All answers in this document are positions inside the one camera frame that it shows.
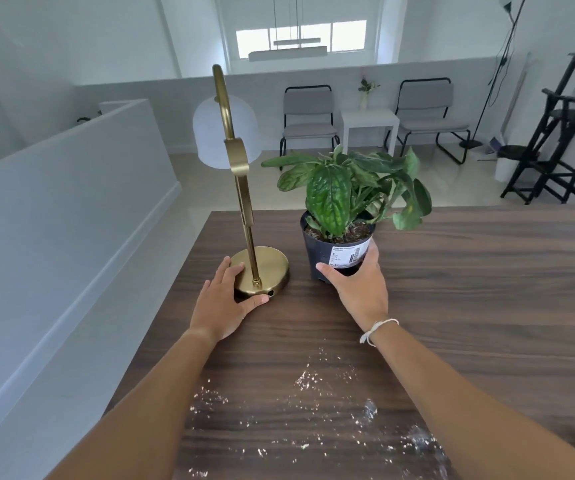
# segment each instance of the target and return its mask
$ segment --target chair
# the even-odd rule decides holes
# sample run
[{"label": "chair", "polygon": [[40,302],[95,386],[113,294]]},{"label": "chair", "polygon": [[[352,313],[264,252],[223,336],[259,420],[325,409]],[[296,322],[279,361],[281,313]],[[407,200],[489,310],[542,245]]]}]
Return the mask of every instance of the chair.
[{"label": "chair", "polygon": [[[279,144],[279,156],[288,152],[288,139],[330,138],[331,147],[334,141],[340,144],[340,138],[334,127],[334,95],[328,84],[321,86],[294,86],[287,88],[283,94],[283,138]],[[288,126],[288,114],[327,114],[328,123],[300,123]]]},{"label": "chair", "polygon": [[[401,150],[402,155],[405,154],[405,146],[407,145],[408,137],[411,134],[436,133],[436,145],[441,149],[441,151],[459,165],[465,163],[465,159],[467,158],[467,146],[463,153],[463,160],[459,161],[438,142],[438,137],[441,133],[452,133],[461,141],[466,141],[468,143],[472,137],[472,134],[468,129],[470,127],[470,123],[447,118],[447,111],[450,106],[452,106],[453,102],[454,87],[452,86],[452,81],[448,77],[437,77],[434,79],[406,79],[401,83],[401,87],[399,88],[399,98],[396,103],[396,111],[394,112],[396,115],[398,115],[399,110],[401,109],[422,110],[445,108],[443,118],[425,120],[401,119],[399,129],[407,132],[404,140],[401,140],[398,135],[396,136],[396,139],[398,139],[403,145],[403,149]],[[464,139],[457,134],[464,132],[467,133],[467,139]],[[386,148],[387,139],[389,138],[390,133],[391,130],[387,132],[385,140],[383,141],[383,146]]]}]

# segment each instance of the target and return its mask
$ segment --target brass table lamp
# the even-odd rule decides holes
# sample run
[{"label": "brass table lamp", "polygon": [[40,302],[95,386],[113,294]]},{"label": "brass table lamp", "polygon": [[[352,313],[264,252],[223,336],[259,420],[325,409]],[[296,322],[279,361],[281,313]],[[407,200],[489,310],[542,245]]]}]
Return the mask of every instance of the brass table lamp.
[{"label": "brass table lamp", "polygon": [[[283,289],[289,280],[289,263],[285,255],[274,248],[266,246],[254,246],[252,239],[252,202],[247,175],[250,171],[249,162],[256,160],[261,154],[260,138],[256,117],[249,105],[239,98],[233,97],[234,113],[237,116],[237,124],[241,123],[244,131],[243,138],[235,136],[233,126],[233,111],[230,108],[230,98],[226,89],[226,80],[221,66],[212,66],[212,74],[217,89],[217,96],[203,101],[194,114],[194,134],[197,140],[199,159],[213,168],[229,168],[235,175],[236,193],[241,208],[241,218],[244,224],[245,242],[247,249],[239,251],[232,256],[232,264],[245,263],[245,270],[237,276],[235,291],[243,296],[256,294],[268,294],[273,296]],[[225,153],[223,147],[214,141],[215,120],[220,113],[225,131]]]}]

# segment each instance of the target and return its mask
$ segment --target dark wood grain surface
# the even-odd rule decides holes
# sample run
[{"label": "dark wood grain surface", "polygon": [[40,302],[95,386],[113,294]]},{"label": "dark wood grain surface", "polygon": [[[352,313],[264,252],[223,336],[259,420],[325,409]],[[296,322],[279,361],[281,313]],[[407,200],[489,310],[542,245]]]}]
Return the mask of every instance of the dark wood grain surface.
[{"label": "dark wood grain surface", "polygon": [[[212,354],[175,478],[455,478],[335,290],[310,279],[300,215],[255,213],[256,245],[283,251],[291,280]],[[385,222],[375,238],[390,316],[575,446],[575,207],[435,209],[416,232]],[[238,212],[213,212],[110,407],[187,328],[222,257],[244,247]]]}]

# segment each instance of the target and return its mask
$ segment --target white string bracelet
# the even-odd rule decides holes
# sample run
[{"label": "white string bracelet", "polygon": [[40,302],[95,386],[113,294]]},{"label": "white string bracelet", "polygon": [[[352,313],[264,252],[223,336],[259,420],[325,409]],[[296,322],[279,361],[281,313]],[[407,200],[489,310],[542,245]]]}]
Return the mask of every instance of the white string bracelet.
[{"label": "white string bracelet", "polygon": [[396,318],[389,318],[388,320],[383,320],[382,322],[376,322],[375,324],[372,325],[372,328],[370,328],[369,331],[366,331],[363,335],[361,335],[359,342],[361,344],[364,344],[365,342],[367,342],[372,347],[376,347],[372,343],[372,340],[369,339],[369,336],[372,335],[376,331],[376,329],[379,328],[383,323],[388,323],[388,322],[396,322],[397,325],[400,325],[399,321]]}]

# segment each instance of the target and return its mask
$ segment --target black plant stand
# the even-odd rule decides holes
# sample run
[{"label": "black plant stand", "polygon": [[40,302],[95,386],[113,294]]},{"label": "black plant stand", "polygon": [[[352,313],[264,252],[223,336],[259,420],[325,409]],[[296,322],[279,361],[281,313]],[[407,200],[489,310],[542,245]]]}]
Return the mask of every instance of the black plant stand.
[{"label": "black plant stand", "polygon": [[[538,197],[543,190],[547,190],[554,195],[561,203],[566,203],[571,194],[575,195],[575,167],[562,161],[565,151],[575,136],[575,109],[570,109],[570,104],[575,104],[575,97],[563,95],[563,91],[575,70],[575,54],[571,54],[571,56],[572,60],[570,65],[563,75],[563,79],[558,88],[556,88],[556,91],[543,89],[544,94],[547,95],[545,112],[523,153],[521,161],[519,161],[516,167],[514,175],[512,175],[507,187],[503,190],[501,198],[505,197],[508,192],[514,192],[528,205],[534,198]],[[562,109],[556,109],[558,103],[563,104]],[[559,124],[561,125],[561,137],[551,158],[548,161],[537,161],[534,156],[539,152]],[[563,167],[565,171],[556,172],[556,167],[558,166]],[[527,168],[537,170],[537,172],[540,173],[539,179],[532,188],[517,188],[515,186],[516,181],[523,173],[523,170]],[[547,185],[549,180],[562,186],[562,188],[565,189],[564,195],[560,195],[560,193],[550,188]]]}]

